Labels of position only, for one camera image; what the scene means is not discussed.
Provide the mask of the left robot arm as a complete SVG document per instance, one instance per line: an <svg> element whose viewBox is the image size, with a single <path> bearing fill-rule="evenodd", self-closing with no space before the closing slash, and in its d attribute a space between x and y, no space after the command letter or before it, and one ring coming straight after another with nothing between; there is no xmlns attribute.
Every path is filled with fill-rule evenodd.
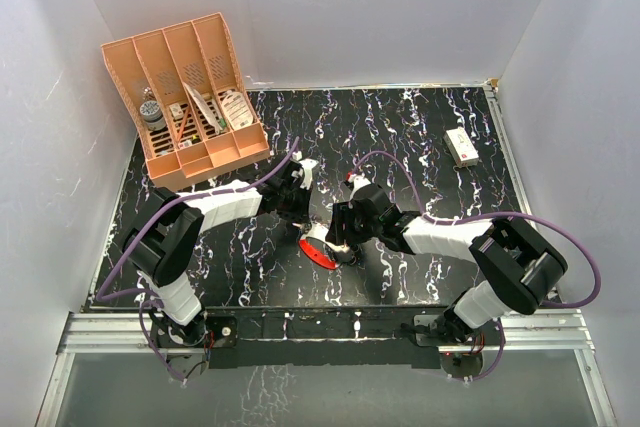
<svg viewBox="0 0 640 427"><path fill-rule="evenodd" d="M255 187L236 179L205 190L198 199L167 188L154 190L134 221L114 239L124 252L157 211L173 200L177 202L154 221L128 257L151 290L159 295L162 316L153 317L152 322L171 334L176 343L199 344L205 337L207 323L204 307L186 270L200 235L238 219L268 213L276 213L291 223L307 223L317 165L316 160L309 158L290 160Z"/></svg>

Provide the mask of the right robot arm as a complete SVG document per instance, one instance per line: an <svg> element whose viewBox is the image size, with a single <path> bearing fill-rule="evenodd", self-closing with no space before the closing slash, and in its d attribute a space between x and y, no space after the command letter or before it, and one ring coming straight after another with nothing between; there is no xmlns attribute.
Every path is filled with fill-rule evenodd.
<svg viewBox="0 0 640 427"><path fill-rule="evenodd" d="M506 216L462 225L438 225L403 211L376 184L356 189L332 207L327 242L355 247L371 239L409 255L438 254L473 262L484 280L460 294L427 325L404 323L413 340L466 344L482 326L506 313L531 315L566 273L564 257L525 219Z"/></svg>

